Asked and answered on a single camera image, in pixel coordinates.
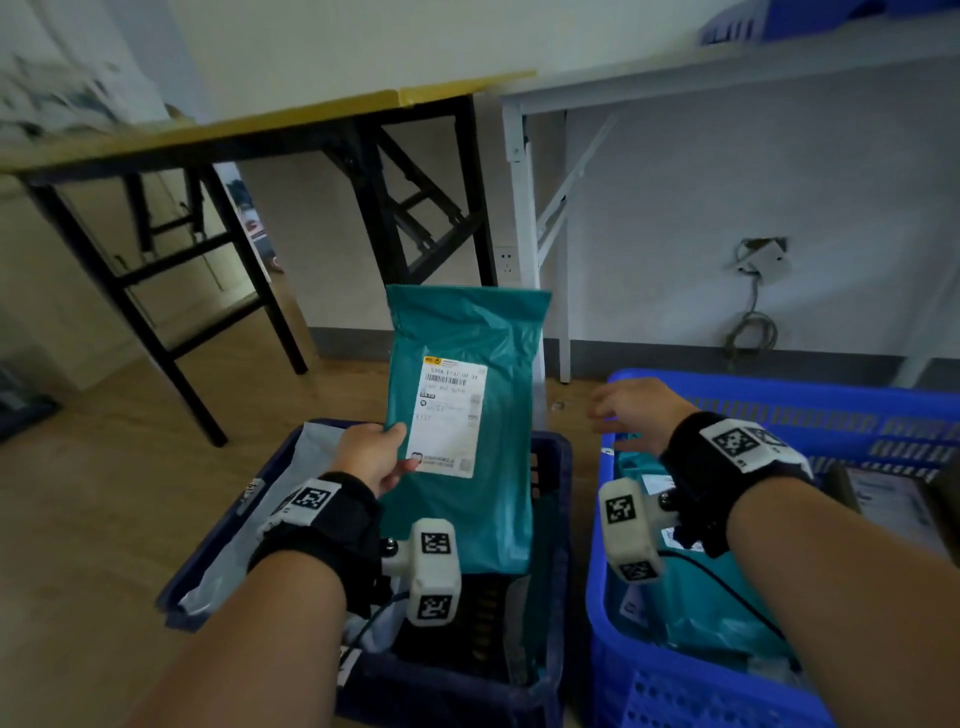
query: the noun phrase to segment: dark blue plastic crate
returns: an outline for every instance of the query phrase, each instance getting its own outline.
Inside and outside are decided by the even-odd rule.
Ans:
[[[357,423],[313,420],[335,427]],[[265,481],[254,496],[241,495],[156,598],[156,607],[173,629],[196,632],[206,616],[185,614],[180,600],[196,587],[204,571],[229,543],[277,477],[290,464],[301,427],[294,430],[256,477]],[[570,485],[573,454],[570,443],[552,432],[534,432],[530,450],[537,456],[540,487],[560,494],[560,526],[550,574],[549,634],[540,679],[522,688],[415,665],[391,653],[361,653],[347,684],[337,691],[337,715],[384,728],[451,726],[455,728],[560,728],[563,712],[559,687],[564,671],[564,605],[569,564]]]
[[[923,15],[957,6],[960,0],[745,0],[715,15],[700,31],[700,44],[784,40],[871,15]]]
[[[960,396],[630,369],[610,381],[655,376],[702,409],[768,427],[809,459],[815,473],[840,461],[927,479],[960,443]],[[614,478],[613,435],[604,435],[600,484]],[[814,695],[620,634],[605,604],[615,579],[593,523],[587,614],[593,630],[593,728],[829,726]]]

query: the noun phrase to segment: black wristband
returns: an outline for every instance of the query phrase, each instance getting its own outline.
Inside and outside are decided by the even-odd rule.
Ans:
[[[380,575],[380,517],[382,507],[362,480],[349,473],[325,473],[321,483],[339,485],[322,502],[309,524],[279,522],[264,534],[253,552],[247,571],[277,551],[299,551],[327,564],[340,578],[347,595],[347,609],[363,618],[370,616],[374,586]],[[317,488],[307,481],[274,511],[290,504],[316,503]]]
[[[779,437],[739,420],[713,427],[727,420],[714,412],[690,415],[660,456],[676,486],[670,497],[680,521],[674,538],[686,548],[701,542],[711,558],[730,550],[727,519],[750,488],[776,475],[813,482],[806,460]]]

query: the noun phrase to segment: electrical cable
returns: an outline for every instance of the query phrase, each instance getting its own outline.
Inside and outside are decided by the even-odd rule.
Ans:
[[[744,243],[740,243],[733,254],[736,263],[742,262],[747,256],[741,255],[741,249]],[[743,275],[751,277],[752,294],[749,310],[743,314],[730,333],[724,338],[723,354],[730,362],[730,368],[737,359],[752,359],[760,356],[763,352],[768,352],[777,346],[777,339],[780,337],[780,331],[777,324],[767,314],[756,310],[756,303],[760,298],[760,273],[756,271],[743,271]],[[757,327],[760,332],[760,341],[755,347],[741,348],[736,345],[736,340],[748,328]]]
[[[697,569],[699,569],[700,571],[705,573],[707,576],[709,576],[711,579],[713,579],[713,581],[715,581],[727,594],[729,594],[738,602],[740,602],[740,605],[744,609],[746,609],[748,612],[750,612],[750,614],[756,617],[759,621],[761,621],[767,629],[769,629],[771,632],[777,635],[781,640],[786,642],[786,638],[783,636],[783,633],[780,631],[779,627],[777,627],[768,618],[763,616],[753,604],[751,604],[749,601],[743,598],[743,596],[739,595],[730,584],[728,584],[726,581],[721,579],[719,576],[713,573],[713,571],[705,567],[699,561],[697,561],[696,559],[690,558],[686,554],[678,553],[677,551],[666,551],[666,550],[659,549],[657,553],[664,558],[682,559],[686,561],[688,564],[692,564],[693,566],[695,566]]]
[[[367,634],[367,630],[371,628],[373,623],[376,621],[376,618],[382,615],[386,611],[387,607],[389,607],[391,604],[396,604],[399,601],[403,601],[404,599],[409,599],[409,598],[410,598],[409,592],[397,592],[396,594],[391,596],[389,599],[387,599],[386,603],[378,607],[377,610],[367,620],[367,623],[363,625],[363,627],[360,629],[359,632],[357,632],[357,636],[354,637],[352,640],[350,640],[350,644],[347,647],[347,651],[340,656],[340,667],[344,666],[344,663],[347,661],[347,657],[350,656],[350,652],[352,652],[353,650],[355,650],[357,647],[360,646],[360,641],[363,639],[363,636]]]

